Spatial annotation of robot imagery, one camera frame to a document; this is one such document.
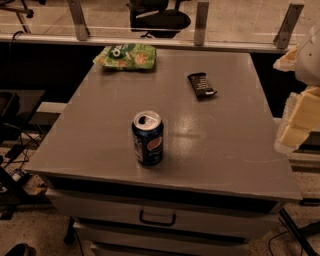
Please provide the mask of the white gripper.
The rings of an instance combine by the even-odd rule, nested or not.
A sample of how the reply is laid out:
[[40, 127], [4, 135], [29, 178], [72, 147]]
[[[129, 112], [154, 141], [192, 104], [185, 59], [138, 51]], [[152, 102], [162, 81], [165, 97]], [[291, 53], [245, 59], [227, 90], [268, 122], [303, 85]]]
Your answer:
[[320, 126], [320, 21], [305, 35], [299, 46], [290, 49], [273, 64], [289, 72], [308, 86], [303, 92], [291, 93], [286, 101], [278, 129], [279, 149], [298, 149], [315, 128]]

